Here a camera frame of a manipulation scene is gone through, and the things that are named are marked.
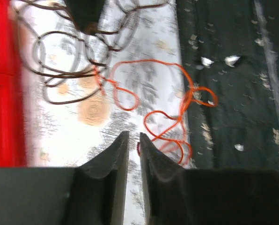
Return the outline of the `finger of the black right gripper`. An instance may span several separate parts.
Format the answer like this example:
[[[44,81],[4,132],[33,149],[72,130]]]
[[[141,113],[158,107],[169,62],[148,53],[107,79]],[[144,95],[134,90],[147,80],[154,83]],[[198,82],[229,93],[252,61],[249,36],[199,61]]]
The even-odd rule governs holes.
[[[81,32],[97,32],[105,0],[64,0],[75,27]]]

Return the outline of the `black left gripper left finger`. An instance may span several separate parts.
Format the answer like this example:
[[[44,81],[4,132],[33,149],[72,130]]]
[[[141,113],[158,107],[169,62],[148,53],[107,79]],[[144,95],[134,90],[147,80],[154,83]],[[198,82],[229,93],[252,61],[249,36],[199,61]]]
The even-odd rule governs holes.
[[[129,133],[79,167],[0,167],[0,225],[121,225]]]

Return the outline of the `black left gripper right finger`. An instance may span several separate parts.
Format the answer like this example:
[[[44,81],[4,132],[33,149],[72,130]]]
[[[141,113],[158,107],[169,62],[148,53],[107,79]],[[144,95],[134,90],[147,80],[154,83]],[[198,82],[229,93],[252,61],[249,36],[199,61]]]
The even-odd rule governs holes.
[[[148,225],[279,225],[279,172],[185,169],[140,134]]]

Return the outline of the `red three-compartment tray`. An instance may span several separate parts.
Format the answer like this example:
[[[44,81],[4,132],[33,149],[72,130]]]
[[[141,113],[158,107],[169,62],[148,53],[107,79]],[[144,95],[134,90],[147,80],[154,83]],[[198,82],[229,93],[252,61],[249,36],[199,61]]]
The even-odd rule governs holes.
[[[0,0],[0,166],[25,166],[21,62],[8,0]]]

